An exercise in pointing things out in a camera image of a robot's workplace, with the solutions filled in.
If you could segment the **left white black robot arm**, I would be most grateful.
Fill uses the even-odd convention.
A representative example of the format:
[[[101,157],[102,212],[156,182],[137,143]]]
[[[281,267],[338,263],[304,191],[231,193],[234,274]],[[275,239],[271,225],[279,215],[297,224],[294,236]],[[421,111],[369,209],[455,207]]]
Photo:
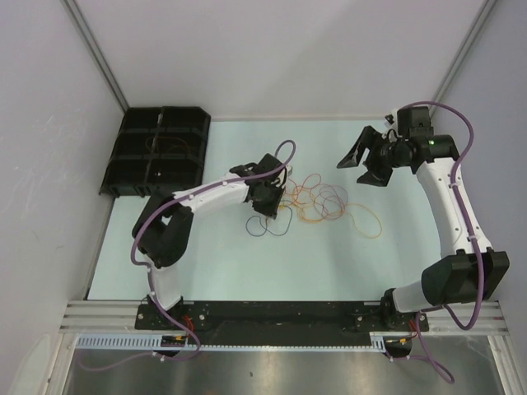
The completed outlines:
[[[184,256],[195,219],[223,208],[249,203],[253,210],[274,219],[292,166],[266,154],[258,163],[237,165],[216,181],[172,193],[153,193],[132,230],[131,261],[147,269],[152,317],[163,328],[182,319],[182,291],[175,264]]]

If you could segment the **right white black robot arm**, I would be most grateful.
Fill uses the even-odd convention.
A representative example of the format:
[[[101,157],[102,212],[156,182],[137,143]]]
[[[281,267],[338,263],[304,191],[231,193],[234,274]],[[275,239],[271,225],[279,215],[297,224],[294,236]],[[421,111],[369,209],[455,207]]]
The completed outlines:
[[[394,170],[408,168],[417,177],[436,224],[440,260],[423,270],[418,281],[389,289],[389,301],[380,309],[380,321],[399,330],[410,313],[445,309],[462,330],[472,329],[483,301],[497,288],[510,266],[506,252],[497,251],[484,234],[464,186],[461,163],[473,145],[469,120],[448,105],[469,131],[465,148],[458,150],[448,134],[437,134],[431,123],[434,102],[421,100],[386,116],[387,130],[362,129],[350,151],[338,162],[339,169],[366,167],[359,184],[388,185]]]

